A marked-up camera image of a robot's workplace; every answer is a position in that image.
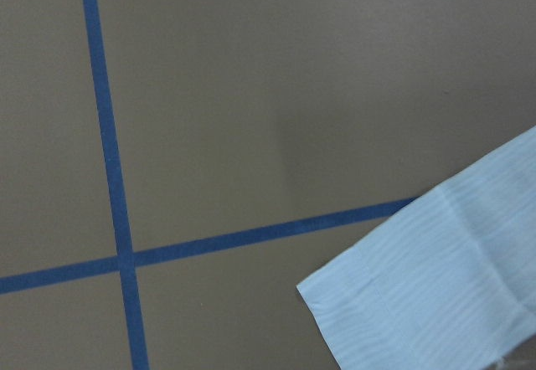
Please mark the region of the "light blue button-up shirt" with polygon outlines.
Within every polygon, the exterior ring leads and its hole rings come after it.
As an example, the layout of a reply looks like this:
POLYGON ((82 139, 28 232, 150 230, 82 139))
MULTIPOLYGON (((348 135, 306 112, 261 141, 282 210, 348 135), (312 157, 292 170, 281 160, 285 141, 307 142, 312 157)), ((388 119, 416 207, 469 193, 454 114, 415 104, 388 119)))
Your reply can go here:
POLYGON ((483 369, 535 333, 535 132, 297 287, 342 369, 483 369))

